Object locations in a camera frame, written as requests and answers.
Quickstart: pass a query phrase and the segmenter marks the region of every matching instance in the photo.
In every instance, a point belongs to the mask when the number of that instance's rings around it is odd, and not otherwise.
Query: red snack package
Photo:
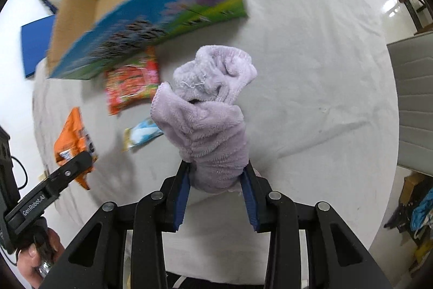
[[[155,48],[148,47],[145,56],[130,59],[122,67],[107,71],[106,76],[110,115],[139,99],[153,98],[159,85]]]

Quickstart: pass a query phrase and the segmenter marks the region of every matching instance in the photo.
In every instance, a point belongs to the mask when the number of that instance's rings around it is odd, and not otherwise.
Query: blue cloth
[[[412,212],[411,231],[416,231],[423,225],[426,215],[433,208],[433,188],[427,193],[421,203]]]
[[[51,15],[21,26],[22,64],[25,77],[33,75],[36,65],[45,58],[54,19],[55,16]]]

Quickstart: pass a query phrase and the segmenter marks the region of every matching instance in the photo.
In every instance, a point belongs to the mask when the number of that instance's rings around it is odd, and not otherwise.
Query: blue mat
[[[45,58],[54,19],[55,16],[51,15],[21,26],[22,64],[25,77],[33,75],[36,65]]]

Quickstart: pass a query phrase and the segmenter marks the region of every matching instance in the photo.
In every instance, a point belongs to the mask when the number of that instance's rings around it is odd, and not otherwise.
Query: fingernail
[[[35,257],[37,253],[38,253],[38,251],[36,250],[36,245],[35,244],[30,245],[30,247],[29,247],[30,257]]]

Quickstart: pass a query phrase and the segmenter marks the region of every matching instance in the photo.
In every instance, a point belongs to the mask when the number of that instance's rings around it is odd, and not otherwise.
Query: blue snack wrapper
[[[123,150],[127,151],[132,147],[143,145],[162,134],[162,130],[156,126],[151,118],[148,118],[133,128],[125,129]]]

